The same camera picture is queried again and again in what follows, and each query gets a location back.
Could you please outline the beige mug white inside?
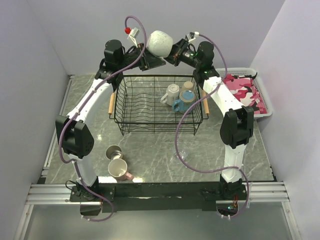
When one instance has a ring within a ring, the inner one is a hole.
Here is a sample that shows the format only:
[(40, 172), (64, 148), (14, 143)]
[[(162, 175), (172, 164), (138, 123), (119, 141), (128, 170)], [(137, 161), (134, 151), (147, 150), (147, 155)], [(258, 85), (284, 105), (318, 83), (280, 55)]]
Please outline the beige mug white inside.
[(173, 38), (167, 33), (155, 30), (153, 31), (146, 44), (147, 50), (156, 57), (166, 58), (169, 56), (173, 46)]

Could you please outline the pink mug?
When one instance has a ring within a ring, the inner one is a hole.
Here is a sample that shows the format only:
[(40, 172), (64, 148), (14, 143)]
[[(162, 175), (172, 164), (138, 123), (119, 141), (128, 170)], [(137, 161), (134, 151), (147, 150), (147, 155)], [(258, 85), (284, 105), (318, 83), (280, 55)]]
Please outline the pink mug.
[(108, 164), (109, 174), (119, 181), (133, 180), (134, 176), (128, 172), (128, 165), (121, 158), (113, 159)]

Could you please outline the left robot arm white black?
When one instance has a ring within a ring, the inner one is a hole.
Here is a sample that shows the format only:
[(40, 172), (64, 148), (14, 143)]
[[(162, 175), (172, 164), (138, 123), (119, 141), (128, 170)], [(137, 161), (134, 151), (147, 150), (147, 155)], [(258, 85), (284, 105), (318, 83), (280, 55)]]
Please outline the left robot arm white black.
[(66, 116), (56, 118), (60, 159), (73, 165), (77, 182), (84, 186), (82, 195), (88, 201), (94, 201), (100, 195), (100, 188), (95, 185), (98, 177), (88, 159), (95, 143), (89, 128), (92, 120), (119, 87), (124, 71), (133, 68), (146, 71), (164, 65), (164, 58), (169, 56), (172, 45), (172, 39), (151, 36), (146, 42), (133, 45), (131, 52), (126, 52), (121, 41), (107, 41), (104, 57), (89, 90)]

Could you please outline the white faceted mug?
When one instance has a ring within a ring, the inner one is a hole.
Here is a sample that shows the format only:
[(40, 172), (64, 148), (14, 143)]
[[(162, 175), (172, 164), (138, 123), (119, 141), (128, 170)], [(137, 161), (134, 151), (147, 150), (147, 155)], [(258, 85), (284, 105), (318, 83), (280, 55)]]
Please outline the white faceted mug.
[(179, 98), (179, 94), (180, 87), (175, 83), (170, 84), (167, 87), (165, 94), (161, 97), (160, 103), (172, 106), (173, 102)]

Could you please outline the beige handleless cup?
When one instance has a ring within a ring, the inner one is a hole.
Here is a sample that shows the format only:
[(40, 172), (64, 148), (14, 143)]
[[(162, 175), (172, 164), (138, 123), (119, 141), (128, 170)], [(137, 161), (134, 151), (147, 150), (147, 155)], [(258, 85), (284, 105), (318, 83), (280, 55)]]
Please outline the beige handleless cup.
[(194, 83), (191, 81), (185, 81), (182, 85), (181, 91), (194, 91)]

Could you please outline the blue butterfly mug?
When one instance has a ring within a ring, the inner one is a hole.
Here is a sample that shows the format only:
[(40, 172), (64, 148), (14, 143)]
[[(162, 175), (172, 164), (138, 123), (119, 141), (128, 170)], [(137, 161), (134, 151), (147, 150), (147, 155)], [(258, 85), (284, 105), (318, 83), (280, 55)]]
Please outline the blue butterfly mug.
[(182, 90), (178, 99), (174, 100), (171, 107), (174, 112), (185, 113), (195, 102), (196, 95), (191, 90)]

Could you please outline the steel cup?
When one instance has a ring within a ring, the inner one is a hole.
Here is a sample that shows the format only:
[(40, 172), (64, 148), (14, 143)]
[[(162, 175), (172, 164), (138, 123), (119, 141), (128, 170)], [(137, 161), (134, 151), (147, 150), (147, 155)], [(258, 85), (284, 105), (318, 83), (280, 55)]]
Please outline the steel cup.
[(110, 161), (123, 158), (123, 151), (118, 145), (111, 145), (106, 149), (106, 158)]

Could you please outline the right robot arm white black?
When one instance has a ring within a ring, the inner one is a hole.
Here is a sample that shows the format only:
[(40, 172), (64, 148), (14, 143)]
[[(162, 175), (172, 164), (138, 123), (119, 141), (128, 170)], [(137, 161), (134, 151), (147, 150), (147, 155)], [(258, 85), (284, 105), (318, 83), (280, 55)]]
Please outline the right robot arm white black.
[(190, 65), (191, 62), (196, 62), (193, 76), (205, 92), (194, 105), (211, 98), (223, 116), (220, 138), (225, 146), (224, 166), (206, 170), (206, 173), (221, 173), (222, 184), (219, 186), (219, 193), (222, 198), (228, 200), (237, 193), (236, 186), (247, 179), (242, 165), (245, 149), (254, 133), (254, 110), (234, 97), (224, 84), (226, 76), (219, 76), (213, 66), (214, 51), (218, 50), (218, 46), (205, 36), (204, 41), (198, 45), (194, 57), (188, 56), (184, 63)]

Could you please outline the clear glass cup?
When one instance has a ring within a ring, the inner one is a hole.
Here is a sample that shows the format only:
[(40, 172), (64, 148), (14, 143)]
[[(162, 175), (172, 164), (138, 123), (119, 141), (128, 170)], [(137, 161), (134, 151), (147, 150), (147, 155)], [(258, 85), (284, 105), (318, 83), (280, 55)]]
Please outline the clear glass cup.
[[(183, 160), (186, 160), (189, 156), (189, 147), (187, 145), (185, 145), (184, 143), (181, 143), (181, 144), (177, 144), (177, 148), (178, 148), (178, 152), (179, 152), (180, 157)], [(173, 149), (172, 149), (172, 155), (175, 159), (179, 160), (179, 156), (177, 154), (175, 145), (173, 146)]]

